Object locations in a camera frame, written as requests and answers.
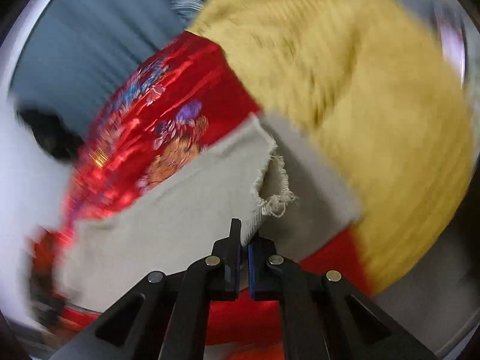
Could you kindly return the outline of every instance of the white surface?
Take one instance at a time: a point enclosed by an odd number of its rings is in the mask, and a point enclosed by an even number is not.
[[[7,92],[23,45],[49,1],[31,0],[0,48],[0,309],[30,326],[36,323],[27,303],[27,239],[39,225],[58,225],[70,167],[47,157],[18,125]]]

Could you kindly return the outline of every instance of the yellow fabric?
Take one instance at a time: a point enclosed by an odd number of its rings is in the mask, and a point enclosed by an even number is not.
[[[253,98],[359,194],[374,289],[404,275],[471,176],[469,110],[433,34],[392,0],[211,0],[189,31],[220,44]]]

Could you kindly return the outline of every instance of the silver rivet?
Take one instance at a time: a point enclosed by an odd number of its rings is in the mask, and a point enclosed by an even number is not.
[[[342,274],[339,271],[328,271],[327,279],[330,281],[340,281]]]
[[[205,264],[207,264],[208,266],[217,266],[218,264],[220,264],[220,258],[217,256],[208,256],[205,259]]]
[[[281,264],[283,264],[283,257],[282,256],[279,256],[278,254],[272,254],[269,258],[268,258],[268,262],[270,264],[272,264],[273,266],[279,266]]]
[[[147,276],[147,279],[150,283],[160,283],[163,279],[163,273],[159,271],[150,272]]]

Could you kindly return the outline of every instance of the black object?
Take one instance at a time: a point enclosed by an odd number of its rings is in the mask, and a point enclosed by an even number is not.
[[[57,115],[37,109],[17,110],[18,117],[32,129],[38,145],[57,160],[71,161],[78,156],[83,140],[68,131]]]
[[[280,303],[286,360],[436,360],[339,272],[304,272],[258,235],[242,251],[240,229],[232,219],[230,236],[186,271],[148,274],[51,359],[202,359],[210,301],[238,297],[246,252],[251,297]]]

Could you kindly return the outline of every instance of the yellow cloth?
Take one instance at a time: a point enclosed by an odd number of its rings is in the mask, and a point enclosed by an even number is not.
[[[211,0],[189,31],[220,44],[253,98],[359,194],[375,291],[412,268],[471,176],[470,113],[433,34],[392,0]]]

